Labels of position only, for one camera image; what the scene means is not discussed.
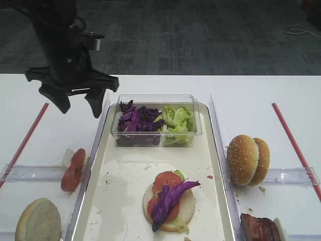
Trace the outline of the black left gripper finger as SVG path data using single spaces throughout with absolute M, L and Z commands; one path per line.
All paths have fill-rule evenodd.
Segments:
M 70 108 L 70 101 L 66 92 L 52 86 L 42 84 L 39 93 L 49 99 L 60 111 L 65 114 Z

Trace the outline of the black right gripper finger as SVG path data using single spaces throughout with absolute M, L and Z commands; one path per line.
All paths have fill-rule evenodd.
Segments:
M 90 89 L 85 96 L 95 118 L 99 118 L 101 115 L 104 95 L 105 89 Z

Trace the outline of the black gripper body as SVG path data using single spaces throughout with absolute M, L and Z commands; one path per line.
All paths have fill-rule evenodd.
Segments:
M 77 15 L 31 15 L 29 19 L 47 66 L 30 68 L 25 73 L 27 81 L 38 80 L 67 95 L 96 89 L 117 91 L 118 78 L 93 69 L 91 63 L 90 42 L 104 35 L 86 33 L 86 23 Z

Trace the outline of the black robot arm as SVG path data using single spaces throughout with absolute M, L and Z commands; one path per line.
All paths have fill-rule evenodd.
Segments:
M 70 108 L 69 97 L 83 94 L 95 118 L 102 112 L 107 89 L 116 92 L 117 77 L 93 69 L 89 51 L 99 50 L 105 36 L 86 33 L 76 1 L 4 1 L 6 6 L 28 17 L 45 54 L 46 67 L 25 72 L 28 82 L 41 82 L 39 93 L 62 113 Z

